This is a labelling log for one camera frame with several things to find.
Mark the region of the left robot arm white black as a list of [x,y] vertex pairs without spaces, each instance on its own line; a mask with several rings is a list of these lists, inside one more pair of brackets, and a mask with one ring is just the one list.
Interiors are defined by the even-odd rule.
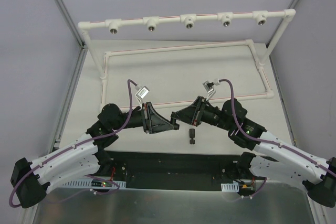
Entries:
[[175,119],[167,120],[158,114],[150,102],[129,112],[122,112],[116,104],[107,104],[97,122],[71,144],[33,161],[21,158],[15,163],[9,205],[30,208],[72,179],[94,173],[108,175],[111,164],[105,148],[119,138],[117,133],[121,130],[136,127],[143,128],[146,134],[179,129]]

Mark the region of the black faucet valve handle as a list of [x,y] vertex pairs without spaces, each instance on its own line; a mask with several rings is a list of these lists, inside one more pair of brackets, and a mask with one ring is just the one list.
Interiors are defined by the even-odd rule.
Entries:
[[194,145],[195,144],[195,135],[196,135],[195,129],[194,128],[189,129],[188,135],[189,135],[189,138],[190,138],[190,144]]

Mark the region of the black L-shaped faucet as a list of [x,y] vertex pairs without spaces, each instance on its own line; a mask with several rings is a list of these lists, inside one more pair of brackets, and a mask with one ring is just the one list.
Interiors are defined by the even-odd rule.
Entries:
[[176,122],[176,119],[171,118],[171,124],[172,124],[174,130],[179,130],[180,125]]

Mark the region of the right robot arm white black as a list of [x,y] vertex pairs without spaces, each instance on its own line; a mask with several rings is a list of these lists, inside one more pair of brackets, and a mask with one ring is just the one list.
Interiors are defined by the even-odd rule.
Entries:
[[246,114],[236,99],[226,101],[219,109],[198,97],[191,105],[172,112],[171,118],[192,126],[206,123],[225,130],[236,145],[250,150],[241,155],[236,166],[240,178],[271,178],[303,190],[325,207],[335,207],[335,158],[314,156],[286,144]]

